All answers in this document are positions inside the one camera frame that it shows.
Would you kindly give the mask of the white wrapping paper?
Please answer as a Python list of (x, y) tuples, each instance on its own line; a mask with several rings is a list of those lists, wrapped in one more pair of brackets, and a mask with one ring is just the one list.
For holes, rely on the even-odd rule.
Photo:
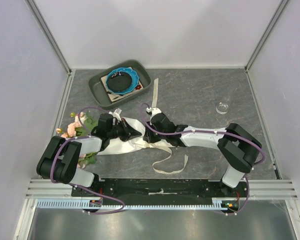
[[(107, 156), (107, 155), (121, 155), (121, 154), (127, 154), (132, 153), (141, 149), (144, 149), (146, 147), (146, 142), (143, 140), (143, 136), (146, 132), (146, 127), (137, 119), (129, 118), (129, 117), (122, 117), (122, 119), (126, 119), (127, 122), (136, 130), (142, 133), (142, 136), (136, 137), (129, 141), (121, 141), (119, 138), (110, 139), (103, 141), (102, 145), (100, 147), (100, 151), (97, 153), (98, 156)], [(96, 130), (93, 131), (93, 135), (96, 137), (100, 137), (100, 120), (113, 120), (113, 125), (115, 125), (118, 122), (117, 119), (114, 117), (110, 117), (109, 114), (105, 113), (102, 114), (99, 118), (98, 126), (96, 127)]]

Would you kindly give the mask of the pink artificial flower bouquet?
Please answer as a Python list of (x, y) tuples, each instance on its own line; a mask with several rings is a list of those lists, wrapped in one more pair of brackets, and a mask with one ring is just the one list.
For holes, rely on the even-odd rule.
[[(74, 121), (70, 123), (66, 130), (62, 130), (61, 128), (56, 128), (56, 133), (58, 136), (62, 138), (74, 138), (80, 136), (87, 136), (94, 127), (98, 125), (98, 121), (94, 120), (89, 113), (81, 112), (80, 117), (78, 114), (72, 112), (70, 114)], [(84, 169), (87, 165), (94, 164), (96, 160), (97, 152), (89, 152), (82, 154), (79, 157), (77, 167)]]

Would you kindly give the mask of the cream printed ribbon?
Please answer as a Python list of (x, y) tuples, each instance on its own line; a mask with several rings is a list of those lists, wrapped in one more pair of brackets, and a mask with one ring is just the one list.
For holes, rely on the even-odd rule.
[[(146, 113), (152, 115), (152, 111), (157, 107), (157, 103), (158, 103), (158, 92), (159, 92), (159, 78), (155, 78), (153, 81), (153, 94), (152, 94), (152, 102), (151, 105), (148, 105), (147, 103), (145, 103), (146, 107)], [(165, 146), (165, 145), (161, 145), (161, 144), (157, 144), (157, 143), (149, 143), (150, 147), (154, 147), (155, 149), (159, 149), (159, 150), (163, 150), (167, 153), (169, 153), (169, 156), (159, 160), (159, 161), (155, 161), (152, 164), (152, 169), (159, 174), (163, 174), (163, 175), (173, 175), (173, 174), (179, 174), (181, 172), (184, 171), (184, 169), (187, 166), (189, 157), (185, 154), (184, 155), (184, 160), (183, 160), (183, 167), (179, 170), (173, 170), (173, 171), (164, 171), (164, 170), (160, 170), (156, 168), (157, 164), (161, 164), (167, 160), (169, 160), (172, 157), (172, 150), (170, 147)]]

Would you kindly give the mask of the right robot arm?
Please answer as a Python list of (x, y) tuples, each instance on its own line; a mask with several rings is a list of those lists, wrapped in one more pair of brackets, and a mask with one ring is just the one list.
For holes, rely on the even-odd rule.
[(175, 125), (160, 112), (145, 122), (144, 139), (148, 143), (165, 140), (174, 147), (203, 147), (219, 150), (228, 162), (219, 191), (232, 196), (244, 175), (250, 173), (257, 158), (265, 159), (262, 144), (237, 123), (226, 128), (195, 128), (186, 124)]

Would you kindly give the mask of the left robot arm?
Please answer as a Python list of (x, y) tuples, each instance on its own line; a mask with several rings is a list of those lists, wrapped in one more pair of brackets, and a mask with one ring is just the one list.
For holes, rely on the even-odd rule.
[(89, 197), (96, 196), (100, 185), (94, 181), (95, 175), (77, 169), (80, 156), (103, 152), (106, 155), (121, 154), (128, 150), (134, 140), (143, 140), (145, 127), (132, 118), (117, 118), (112, 114), (100, 115), (97, 125), (88, 136), (64, 138), (54, 136), (40, 158), (36, 172), (54, 183), (82, 186)]

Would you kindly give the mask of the clear glass vase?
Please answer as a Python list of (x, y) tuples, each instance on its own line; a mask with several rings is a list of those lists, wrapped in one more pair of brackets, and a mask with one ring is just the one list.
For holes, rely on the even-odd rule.
[(233, 97), (237, 91), (238, 87), (233, 87), (228, 91), (228, 93), (222, 96), (216, 103), (215, 110), (220, 115), (225, 115), (229, 112), (230, 106), (233, 102)]

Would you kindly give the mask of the wooden puzzle board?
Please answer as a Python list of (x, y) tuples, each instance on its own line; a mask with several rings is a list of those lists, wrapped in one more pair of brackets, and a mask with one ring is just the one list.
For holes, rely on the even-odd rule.
[(114, 102), (117, 102), (117, 101), (122, 100), (124, 98), (127, 98), (127, 97), (131, 96), (132, 94), (136, 94), (138, 91), (140, 91), (144, 88), (141, 81), (140, 81), (140, 78), (139, 78), (139, 82), (138, 82), (137, 87), (131, 93), (128, 93), (128, 94), (125, 94), (125, 95), (119, 95), (119, 94), (111, 93), (106, 87), (106, 77), (107, 77), (107, 75), (102, 76), (100, 78), (100, 82), (102, 83), (102, 86), (105, 89), (106, 94), (107, 94), (107, 96), (108, 96), (111, 103), (114, 103)]

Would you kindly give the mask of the blue scalloped bowl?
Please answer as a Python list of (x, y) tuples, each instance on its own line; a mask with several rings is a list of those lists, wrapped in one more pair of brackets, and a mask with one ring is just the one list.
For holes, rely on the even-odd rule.
[(139, 84), (140, 77), (131, 67), (119, 67), (112, 70), (105, 79), (106, 88), (113, 94), (126, 95)]

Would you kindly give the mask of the grey green plastic tray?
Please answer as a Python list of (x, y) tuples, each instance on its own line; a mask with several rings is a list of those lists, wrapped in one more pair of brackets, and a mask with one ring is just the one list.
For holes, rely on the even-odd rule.
[[(143, 89), (138, 91), (137, 93), (132, 94), (131, 96), (125, 97), (119, 101), (111, 103), (100, 79), (101, 79), (101, 77), (109, 74), (112, 70), (117, 69), (117, 68), (122, 68), (122, 67), (132, 67), (137, 72), (137, 74), (140, 77), (140, 82), (143, 85)], [(97, 75), (91, 77), (90, 80), (88, 81), (89, 89), (90, 89), (96, 103), (100, 107), (102, 107), (106, 110), (113, 109), (115, 107), (118, 107), (126, 102), (129, 102), (129, 101), (135, 99), (136, 97), (139, 97), (140, 95), (146, 93), (152, 85), (153, 85), (153, 80), (151, 80), (145, 67), (137, 60), (127, 60), (120, 64), (114, 65), (106, 70), (102, 70)]]

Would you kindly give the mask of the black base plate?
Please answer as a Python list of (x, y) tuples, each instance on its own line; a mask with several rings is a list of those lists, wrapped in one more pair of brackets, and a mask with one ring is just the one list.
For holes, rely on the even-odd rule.
[(247, 183), (231, 188), (220, 180), (104, 178), (89, 188), (131, 205), (211, 204), (213, 198), (245, 198)]

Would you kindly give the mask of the aluminium frame rail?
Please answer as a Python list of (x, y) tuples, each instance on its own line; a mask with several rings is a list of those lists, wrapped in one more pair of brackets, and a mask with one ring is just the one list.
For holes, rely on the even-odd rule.
[(37, 6), (36, 1), (35, 0), (25, 0), (25, 3), (29, 7), (32, 15), (34, 16), (35, 20), (37, 21), (39, 27), (41, 28), (44, 36), (46, 37), (50, 47), (52, 48), (54, 54), (58, 58), (63, 69), (65, 70), (65, 72), (68, 75), (70, 75), (72, 72), (71, 67), (69, 66), (66, 58), (64, 57), (60, 47), (58, 46), (57, 41), (55, 40), (48, 24), (46, 23), (43, 14), (41, 13), (39, 7)]

